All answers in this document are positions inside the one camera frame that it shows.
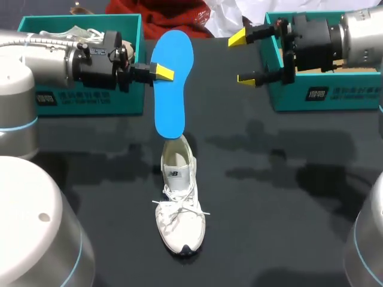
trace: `cardboard box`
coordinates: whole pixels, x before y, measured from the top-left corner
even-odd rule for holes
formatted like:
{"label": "cardboard box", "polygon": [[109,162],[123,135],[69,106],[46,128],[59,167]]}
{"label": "cardboard box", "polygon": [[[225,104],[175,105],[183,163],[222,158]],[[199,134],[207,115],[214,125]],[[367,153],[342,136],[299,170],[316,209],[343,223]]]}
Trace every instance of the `cardboard box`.
{"label": "cardboard box", "polygon": [[[61,33],[73,26],[82,29],[92,28],[100,32],[119,31],[123,40],[135,46],[135,62],[146,62],[144,33],[139,14],[28,16],[22,19],[18,31],[40,33],[41,30],[45,30]],[[81,83],[76,83],[75,89],[36,86],[38,114],[139,115],[143,112],[144,89],[145,86],[141,83],[132,83],[129,86],[129,93],[122,93],[118,88],[116,91],[84,88]]]}
{"label": "cardboard box", "polygon": [[[296,13],[266,13],[265,24],[283,17],[292,21]],[[327,19],[336,25],[344,12],[306,12],[309,20]],[[266,71],[283,67],[281,44],[273,36],[261,41],[261,57]],[[320,70],[297,72],[295,83],[268,85],[274,110],[333,111],[377,109],[381,91],[381,74],[374,69],[337,69],[321,73]]]}

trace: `black table surface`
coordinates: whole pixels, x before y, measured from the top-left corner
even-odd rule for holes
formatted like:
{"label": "black table surface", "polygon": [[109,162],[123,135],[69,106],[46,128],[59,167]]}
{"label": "black table surface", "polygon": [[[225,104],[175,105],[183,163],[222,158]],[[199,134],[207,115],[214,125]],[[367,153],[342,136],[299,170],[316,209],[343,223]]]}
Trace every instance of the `black table surface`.
{"label": "black table surface", "polygon": [[[346,287],[342,247],[379,176],[375,112],[277,114],[255,47],[192,40],[185,136],[197,157],[203,249],[171,256],[156,227],[163,139],[153,91],[142,117],[43,118],[36,162],[61,186],[90,237],[96,287]],[[154,47],[148,41],[148,59]]]}

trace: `shoe insole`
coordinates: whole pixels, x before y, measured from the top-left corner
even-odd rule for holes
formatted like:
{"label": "shoe insole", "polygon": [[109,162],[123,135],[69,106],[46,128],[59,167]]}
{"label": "shoe insole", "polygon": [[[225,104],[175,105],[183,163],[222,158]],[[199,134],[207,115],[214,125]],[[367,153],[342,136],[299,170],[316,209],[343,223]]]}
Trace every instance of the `shoe insole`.
{"label": "shoe insole", "polygon": [[185,129],[184,86],[194,63],[189,37],[178,30],[166,32],[158,40],[151,62],[174,71],[173,81],[153,83],[154,122],[160,136],[178,139]]}

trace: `box label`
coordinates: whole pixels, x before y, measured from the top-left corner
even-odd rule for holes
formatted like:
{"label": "box label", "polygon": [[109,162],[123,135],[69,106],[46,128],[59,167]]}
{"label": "box label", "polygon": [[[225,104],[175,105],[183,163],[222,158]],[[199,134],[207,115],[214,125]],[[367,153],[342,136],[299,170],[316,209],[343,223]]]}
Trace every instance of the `box label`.
{"label": "box label", "polygon": [[330,100],[377,100],[381,87],[335,87]]}
{"label": "box label", "polygon": [[326,99],[329,87],[310,87],[307,91],[306,101],[319,102]]}
{"label": "box label", "polygon": [[60,91],[62,105],[110,105],[111,97],[107,91]]}
{"label": "box label", "polygon": [[39,106],[57,106],[57,101],[52,91],[37,91],[36,103]]}

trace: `sneaker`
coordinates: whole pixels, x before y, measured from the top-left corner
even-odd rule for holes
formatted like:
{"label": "sneaker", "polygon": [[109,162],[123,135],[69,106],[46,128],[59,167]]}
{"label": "sneaker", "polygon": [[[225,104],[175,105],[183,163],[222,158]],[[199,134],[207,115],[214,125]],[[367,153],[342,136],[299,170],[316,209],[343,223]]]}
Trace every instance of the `sneaker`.
{"label": "sneaker", "polygon": [[198,202],[197,161],[184,136],[166,141],[161,171],[168,201],[157,203],[156,221],[165,245],[174,254],[192,255],[205,236],[205,215]]}

